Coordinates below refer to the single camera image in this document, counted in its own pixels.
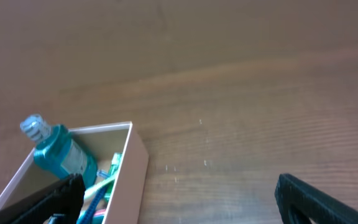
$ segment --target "white label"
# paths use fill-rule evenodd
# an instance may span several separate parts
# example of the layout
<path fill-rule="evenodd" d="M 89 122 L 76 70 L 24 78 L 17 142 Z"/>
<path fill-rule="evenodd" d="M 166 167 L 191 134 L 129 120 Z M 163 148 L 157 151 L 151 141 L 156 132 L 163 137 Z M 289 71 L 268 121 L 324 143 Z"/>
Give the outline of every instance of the white label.
<path fill-rule="evenodd" d="M 64 158 L 61 167 L 69 174 L 84 174 L 86 165 L 88 163 L 88 156 L 81 148 L 71 140 L 71 146 L 68 150 L 66 158 Z"/>

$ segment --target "wooden floor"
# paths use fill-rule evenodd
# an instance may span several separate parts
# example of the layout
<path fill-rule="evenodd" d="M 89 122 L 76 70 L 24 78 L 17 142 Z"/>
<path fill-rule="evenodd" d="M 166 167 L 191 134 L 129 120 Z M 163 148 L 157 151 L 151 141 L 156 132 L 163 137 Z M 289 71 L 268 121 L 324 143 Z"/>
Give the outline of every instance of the wooden floor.
<path fill-rule="evenodd" d="M 137 125 L 141 224 L 280 223 L 284 172 L 358 210 L 358 1 L 18 2 L 0 1 L 0 193 L 41 113 Z"/>

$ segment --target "teal bottle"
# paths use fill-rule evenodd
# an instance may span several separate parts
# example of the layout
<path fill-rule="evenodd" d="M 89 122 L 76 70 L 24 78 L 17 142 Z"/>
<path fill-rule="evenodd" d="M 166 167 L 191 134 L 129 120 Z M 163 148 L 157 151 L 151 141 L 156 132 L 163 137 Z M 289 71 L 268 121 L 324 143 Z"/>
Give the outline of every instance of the teal bottle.
<path fill-rule="evenodd" d="M 94 157 L 74 142 L 64 125 L 50 126 L 39 114 L 33 114 L 20 127 L 36 143 L 34 162 L 38 166 L 60 179 L 82 174 L 86 188 L 94 184 L 98 170 Z"/>

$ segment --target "bottle cap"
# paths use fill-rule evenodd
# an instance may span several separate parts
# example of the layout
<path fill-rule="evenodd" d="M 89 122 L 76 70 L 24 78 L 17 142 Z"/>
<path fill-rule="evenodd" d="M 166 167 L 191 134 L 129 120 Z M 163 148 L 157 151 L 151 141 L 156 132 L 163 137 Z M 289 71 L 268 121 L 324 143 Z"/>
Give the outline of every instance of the bottle cap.
<path fill-rule="evenodd" d="M 36 144 L 46 140 L 52 134 L 51 126 L 39 114 L 30 115 L 21 122 L 20 128 Z"/>

